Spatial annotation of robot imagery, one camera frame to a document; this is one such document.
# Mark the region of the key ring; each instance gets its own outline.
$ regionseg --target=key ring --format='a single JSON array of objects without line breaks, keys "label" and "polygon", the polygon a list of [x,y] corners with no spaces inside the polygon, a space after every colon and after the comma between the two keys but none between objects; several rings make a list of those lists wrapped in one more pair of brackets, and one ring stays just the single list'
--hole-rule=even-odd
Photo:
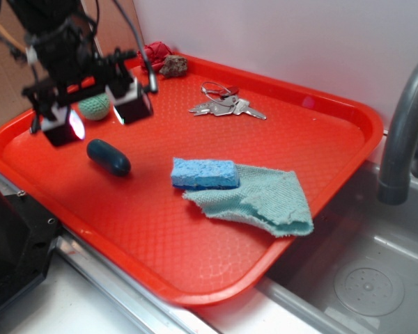
[{"label": "key ring", "polygon": [[[215,90],[215,89],[207,89],[206,87],[205,87],[205,85],[206,84],[211,84],[211,85],[215,85],[215,86],[218,86],[218,87],[220,87],[220,88],[222,88],[222,89],[220,89],[220,90]],[[203,82],[202,84],[201,84],[201,92],[209,99],[209,100],[211,100],[211,101],[213,101],[214,103],[216,103],[216,104],[219,104],[219,105],[221,105],[221,106],[224,106],[224,104],[221,104],[219,101],[217,101],[217,100],[215,100],[215,99],[213,99],[209,94],[218,94],[220,97],[223,97],[223,98],[225,98],[225,97],[228,97],[228,96],[232,96],[232,95],[234,95],[234,94],[237,94],[237,92],[238,92],[238,87],[235,87],[235,86],[232,86],[232,87],[229,87],[230,88],[230,90],[228,89],[228,88],[226,88],[226,87],[224,87],[223,85],[220,85],[219,83],[216,83],[216,82],[213,82],[213,81],[205,81],[205,82]]]}]

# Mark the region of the faucet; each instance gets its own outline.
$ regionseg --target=faucet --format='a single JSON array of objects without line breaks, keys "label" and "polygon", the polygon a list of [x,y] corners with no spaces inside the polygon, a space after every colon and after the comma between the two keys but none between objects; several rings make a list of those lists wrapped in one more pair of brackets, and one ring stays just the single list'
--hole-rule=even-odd
[{"label": "faucet", "polygon": [[410,172],[418,177],[418,65],[396,106],[378,176],[378,199],[389,205],[407,200]]}]

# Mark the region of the red tray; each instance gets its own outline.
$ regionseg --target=red tray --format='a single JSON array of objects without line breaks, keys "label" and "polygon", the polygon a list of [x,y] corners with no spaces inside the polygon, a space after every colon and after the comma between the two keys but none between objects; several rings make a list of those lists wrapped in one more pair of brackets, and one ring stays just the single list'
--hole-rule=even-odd
[{"label": "red tray", "polygon": [[[379,143],[382,123],[363,104],[187,58],[186,77],[159,78],[152,118],[126,127],[113,115],[85,121],[84,142],[53,148],[29,134],[32,113],[22,114],[0,129],[0,172],[158,296],[204,305],[251,287],[293,238],[206,218],[171,186],[172,158],[294,170],[315,216]],[[193,116],[188,109],[207,100],[204,81],[240,87],[268,119]],[[128,177],[87,157],[94,138],[127,155]]]}]

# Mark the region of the red crumpled object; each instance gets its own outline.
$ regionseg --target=red crumpled object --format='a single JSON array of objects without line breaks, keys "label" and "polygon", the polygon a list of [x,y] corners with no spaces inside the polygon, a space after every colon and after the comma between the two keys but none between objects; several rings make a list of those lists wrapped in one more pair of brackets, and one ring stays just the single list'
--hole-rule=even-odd
[{"label": "red crumpled object", "polygon": [[[167,56],[173,54],[167,45],[163,42],[153,42],[149,45],[144,45],[144,51],[147,55],[147,59],[152,64],[153,70],[158,73],[161,68],[164,66],[164,60]],[[146,64],[144,63],[143,58],[141,57],[141,52],[138,51],[138,57],[141,61],[141,69],[143,72],[147,73]]]}]

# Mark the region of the black machine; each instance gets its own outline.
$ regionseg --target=black machine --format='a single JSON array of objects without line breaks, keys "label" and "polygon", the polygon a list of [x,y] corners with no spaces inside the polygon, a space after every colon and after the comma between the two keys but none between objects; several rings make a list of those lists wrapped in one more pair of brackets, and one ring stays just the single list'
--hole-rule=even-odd
[{"label": "black machine", "polygon": [[[109,56],[95,50],[93,39],[98,20],[80,10],[80,0],[7,0],[26,31],[29,50],[37,56],[49,77],[38,80],[23,89],[33,105],[35,117],[31,132],[43,130],[50,142],[60,146],[83,139],[84,129],[70,105],[101,93],[107,93],[115,113],[123,124],[146,118],[153,114],[148,93],[157,92],[157,81],[148,61],[139,35],[121,8],[113,0],[121,15],[130,25],[137,39],[149,74],[149,84],[143,87],[127,70],[124,62],[137,56],[134,50],[116,49]],[[85,21],[91,32],[84,35],[74,19]],[[93,84],[83,86],[87,78]]]},{"label": "black machine", "polygon": [[[157,92],[156,76],[133,23],[117,0],[113,2],[130,25],[146,64],[146,86],[125,66],[127,59],[137,56],[135,50],[116,49],[111,55],[99,55],[93,44],[99,14],[96,20],[85,15],[79,0],[7,1],[26,31],[30,51],[49,75],[39,80],[33,69],[36,82],[22,91],[35,113],[32,133],[42,130],[55,146],[83,139],[82,122],[70,105],[101,93],[108,94],[122,124],[153,114],[147,94]],[[78,19],[89,24],[88,34],[75,24]],[[3,36],[0,39],[16,59],[28,60]],[[91,83],[84,85],[85,79]],[[0,194],[0,309],[45,278],[59,226],[56,217],[30,195]]]}]

